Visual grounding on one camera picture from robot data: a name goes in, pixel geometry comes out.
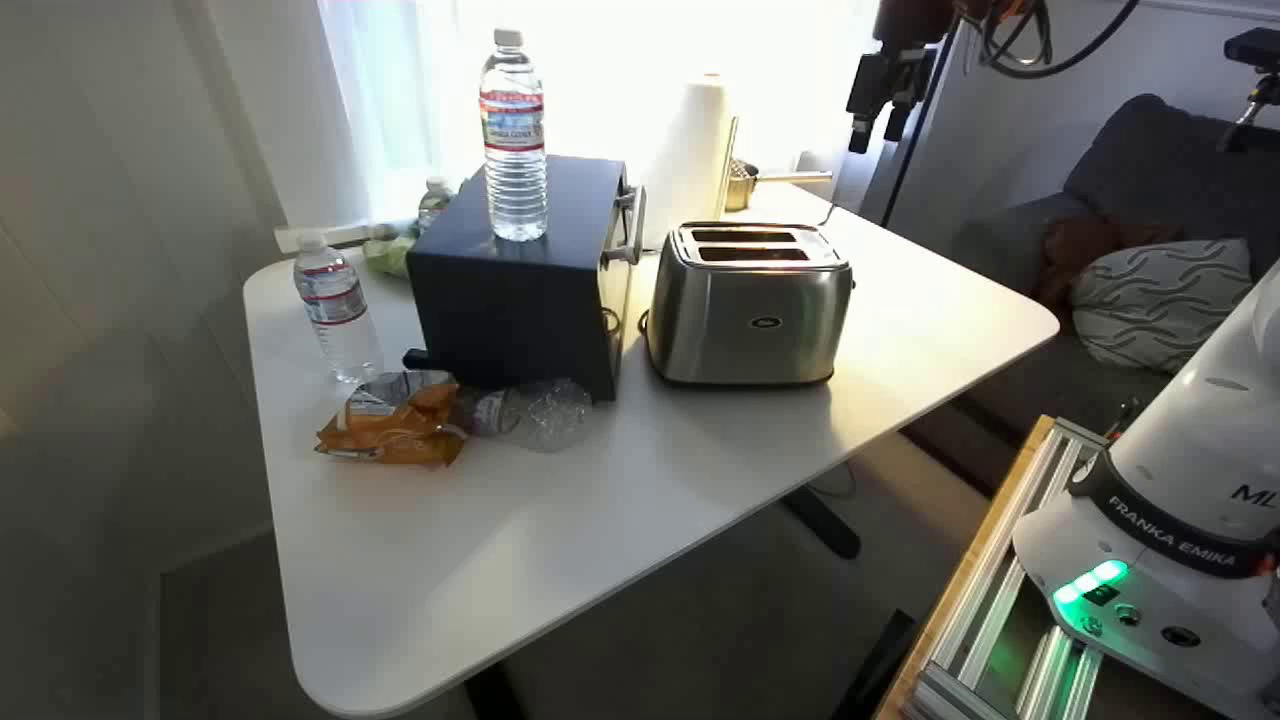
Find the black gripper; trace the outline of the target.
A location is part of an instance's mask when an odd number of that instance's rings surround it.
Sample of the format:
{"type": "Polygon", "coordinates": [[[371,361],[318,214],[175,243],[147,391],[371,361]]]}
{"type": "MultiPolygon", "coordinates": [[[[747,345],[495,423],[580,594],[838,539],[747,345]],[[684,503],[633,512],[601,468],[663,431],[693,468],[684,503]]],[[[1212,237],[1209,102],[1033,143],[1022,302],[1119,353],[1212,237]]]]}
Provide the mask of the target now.
{"type": "Polygon", "coordinates": [[[935,64],[935,44],[920,47],[889,47],[880,44],[855,64],[855,81],[848,91],[848,111],[859,129],[871,129],[880,111],[890,124],[905,124],[907,111],[923,100],[929,76],[935,64]]]}

